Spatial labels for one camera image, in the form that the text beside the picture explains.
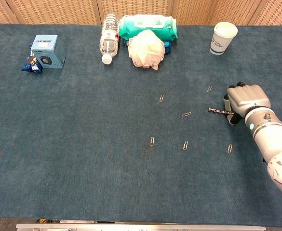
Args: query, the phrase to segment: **white paper cup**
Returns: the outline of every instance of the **white paper cup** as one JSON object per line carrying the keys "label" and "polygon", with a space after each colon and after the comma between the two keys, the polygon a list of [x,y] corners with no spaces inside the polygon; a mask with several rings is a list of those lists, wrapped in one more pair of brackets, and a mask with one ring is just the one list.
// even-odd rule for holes
{"label": "white paper cup", "polygon": [[214,35],[209,51],[216,55],[223,54],[232,39],[237,35],[237,31],[237,27],[232,23],[218,23],[214,28]]}

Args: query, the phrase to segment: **table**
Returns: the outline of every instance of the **table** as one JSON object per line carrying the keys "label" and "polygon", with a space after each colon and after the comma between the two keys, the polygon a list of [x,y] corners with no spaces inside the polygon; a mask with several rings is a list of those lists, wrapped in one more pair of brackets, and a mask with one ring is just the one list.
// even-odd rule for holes
{"label": "table", "polygon": [[[282,227],[282,193],[244,122],[207,112],[243,81],[282,121],[282,26],[241,26],[221,56],[212,26],[179,26],[158,71],[134,67],[122,41],[104,65],[100,30],[0,25],[0,218]],[[21,71],[36,34],[59,36],[64,69]]]}

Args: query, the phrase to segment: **light blue box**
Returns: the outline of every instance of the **light blue box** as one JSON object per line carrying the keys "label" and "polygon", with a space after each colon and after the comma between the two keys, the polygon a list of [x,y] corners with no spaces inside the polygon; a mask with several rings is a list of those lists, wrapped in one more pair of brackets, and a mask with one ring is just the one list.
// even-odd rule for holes
{"label": "light blue box", "polygon": [[63,68],[66,51],[57,35],[36,35],[31,46],[43,68]]}

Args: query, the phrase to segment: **paper clip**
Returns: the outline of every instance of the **paper clip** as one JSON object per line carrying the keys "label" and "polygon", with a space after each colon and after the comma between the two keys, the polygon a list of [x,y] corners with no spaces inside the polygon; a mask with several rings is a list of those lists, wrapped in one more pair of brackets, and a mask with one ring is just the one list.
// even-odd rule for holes
{"label": "paper clip", "polygon": [[213,87],[212,85],[210,85],[210,86],[208,87],[208,89],[207,89],[207,92],[208,92],[208,93],[210,93],[210,91],[212,90],[212,87]]}
{"label": "paper clip", "polygon": [[187,150],[187,146],[188,146],[188,141],[185,141],[183,149]]}
{"label": "paper clip", "polygon": [[229,144],[228,145],[228,154],[230,154],[232,152],[232,148],[233,148],[233,145]]}
{"label": "paper clip", "polygon": [[182,116],[182,117],[186,117],[186,116],[189,116],[189,115],[191,115],[191,112],[184,113],[184,114],[182,114],[181,116]]}
{"label": "paper clip", "polygon": [[154,146],[154,137],[150,137],[150,146],[153,147]]}

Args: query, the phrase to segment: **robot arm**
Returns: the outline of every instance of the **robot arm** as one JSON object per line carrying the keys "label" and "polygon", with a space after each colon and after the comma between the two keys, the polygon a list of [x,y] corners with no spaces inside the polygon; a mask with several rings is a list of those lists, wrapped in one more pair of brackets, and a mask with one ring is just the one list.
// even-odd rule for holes
{"label": "robot arm", "polygon": [[270,109],[269,98],[260,86],[239,82],[228,88],[224,102],[226,111],[234,111],[234,115],[227,116],[230,124],[244,118],[268,163],[269,177],[282,191],[282,122]]}

